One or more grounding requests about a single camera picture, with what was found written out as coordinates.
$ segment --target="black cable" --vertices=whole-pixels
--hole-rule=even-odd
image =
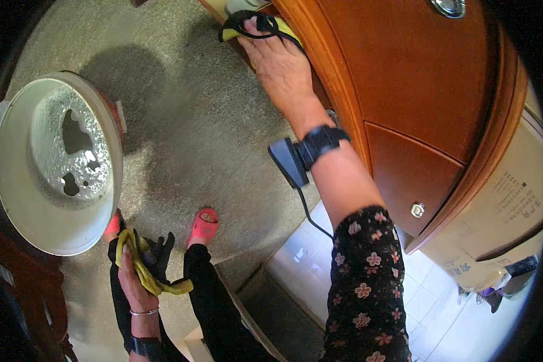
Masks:
[[[320,228],[319,225],[317,223],[315,223],[314,220],[311,219],[310,212],[307,209],[306,199],[304,199],[304,193],[302,192],[302,189],[300,189],[299,187],[296,187],[296,189],[297,189],[297,193],[300,194],[300,199],[302,199],[302,204],[304,205],[304,211],[306,212],[306,217],[310,221],[310,224],[312,224],[313,226],[318,228],[318,230],[320,230],[324,234],[328,235],[330,237],[330,239],[334,240],[334,237],[332,235],[330,235],[329,232],[327,232],[323,228]]]

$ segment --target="black pants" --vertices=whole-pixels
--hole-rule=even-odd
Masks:
[[[210,260],[211,256],[204,245],[191,245],[183,260],[183,277],[193,282],[189,298],[203,331],[203,341],[214,360],[276,361],[241,323],[239,311],[235,308]],[[110,287],[117,324],[123,335],[125,350],[130,353],[134,349],[131,340],[131,314],[129,302],[119,283],[118,272],[119,267],[113,262],[110,267]],[[160,315],[159,326],[169,360],[187,361],[167,336]]]

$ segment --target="door panel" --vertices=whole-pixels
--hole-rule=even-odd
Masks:
[[[477,1],[451,19],[430,0],[318,0],[365,120],[468,163],[494,98],[499,42]]]
[[[410,138],[365,123],[373,178],[382,192],[394,222],[418,236],[435,216],[463,174],[463,166],[440,152]],[[424,205],[424,214],[411,214],[414,203]]]

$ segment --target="yellow cloth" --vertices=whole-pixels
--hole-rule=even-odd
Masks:
[[[287,35],[292,37],[294,40],[296,40],[298,42],[297,45],[299,45],[299,47],[302,49],[302,42],[300,41],[300,39],[298,39],[296,34],[290,29],[288,24],[286,24],[284,20],[278,17],[275,18],[275,21],[277,22],[278,30],[281,31],[282,33],[286,33]],[[226,42],[230,39],[240,37],[241,35],[242,35],[241,33],[239,33],[237,30],[233,28],[224,27],[220,34],[220,39],[221,39],[220,41]],[[253,62],[250,62],[250,63],[251,63],[251,67],[255,69],[255,65],[253,64]]]
[[[124,229],[123,232],[119,235],[119,241],[117,242],[117,252],[116,252],[116,261],[115,264],[120,268],[121,267],[121,258],[123,258],[123,245],[129,247],[131,250],[132,256],[132,265],[135,269],[135,272],[141,279],[141,284],[153,295],[159,295],[162,292],[166,291],[167,293],[172,294],[184,294],[189,293],[193,290],[193,283],[189,279],[183,279],[181,281],[174,282],[173,285],[169,286],[161,283],[159,280],[151,274],[147,269],[145,264],[141,261],[139,252],[147,251],[151,247],[149,243],[145,240],[144,237],[139,236],[139,246],[141,250],[137,250],[137,243],[135,242],[135,233],[129,229]]]

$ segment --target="pink slipper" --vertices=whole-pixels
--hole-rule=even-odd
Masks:
[[[107,225],[103,235],[112,234],[113,237],[117,236],[121,231],[121,210],[117,209],[113,217],[110,219],[109,225]]]
[[[210,214],[215,219],[215,222],[207,222],[201,218],[203,214]],[[195,221],[193,221],[193,232],[191,233],[191,238],[187,242],[187,249],[191,246],[191,240],[193,236],[204,237],[206,239],[213,239],[217,228],[219,226],[219,219],[217,218],[217,213],[212,208],[204,208],[200,210],[195,216]]]

